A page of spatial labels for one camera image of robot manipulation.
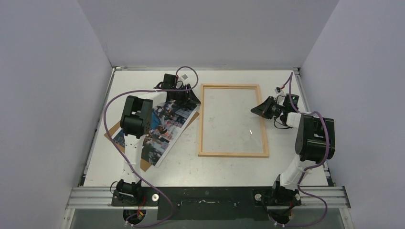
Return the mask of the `printed colour photo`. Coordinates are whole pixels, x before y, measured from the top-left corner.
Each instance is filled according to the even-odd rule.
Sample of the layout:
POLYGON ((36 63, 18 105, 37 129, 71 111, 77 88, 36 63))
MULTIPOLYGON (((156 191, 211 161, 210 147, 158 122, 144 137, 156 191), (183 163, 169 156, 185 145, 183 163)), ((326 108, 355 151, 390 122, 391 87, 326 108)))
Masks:
POLYGON ((181 133, 198 115, 197 106, 170 100, 153 108, 150 131, 142 145, 140 167, 143 171, 160 166, 181 133))

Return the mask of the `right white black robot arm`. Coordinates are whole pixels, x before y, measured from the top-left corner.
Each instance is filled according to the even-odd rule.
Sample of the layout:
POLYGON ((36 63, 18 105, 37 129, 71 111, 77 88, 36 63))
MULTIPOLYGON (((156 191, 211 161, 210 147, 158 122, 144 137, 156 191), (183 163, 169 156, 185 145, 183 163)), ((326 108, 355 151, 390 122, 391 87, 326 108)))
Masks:
POLYGON ((323 165, 335 151, 334 120, 298 113, 299 96, 286 94, 280 104, 268 97, 251 109, 265 119, 280 120, 284 129, 296 129, 295 153, 288 168, 276 178, 270 193, 263 200, 273 206, 300 205, 299 185, 316 165, 323 165))

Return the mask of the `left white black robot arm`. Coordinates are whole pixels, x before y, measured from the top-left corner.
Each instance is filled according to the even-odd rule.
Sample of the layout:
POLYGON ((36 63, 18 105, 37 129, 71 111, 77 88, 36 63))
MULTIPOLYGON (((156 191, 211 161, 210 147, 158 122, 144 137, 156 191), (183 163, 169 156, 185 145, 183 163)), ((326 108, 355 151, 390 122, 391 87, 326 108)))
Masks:
POLYGON ((120 127, 125 139, 125 150, 119 150, 124 159, 123 177, 118 181, 114 195, 118 200, 125 200, 130 205, 137 205, 146 199, 142 183, 146 180, 140 174, 140 160, 143 141, 151 130, 153 105, 161 101, 167 102, 174 99, 182 105, 200 104, 201 102, 193 93, 193 86, 188 84, 178 88, 178 77, 166 74, 152 90, 140 90, 141 97, 128 91, 120 127))

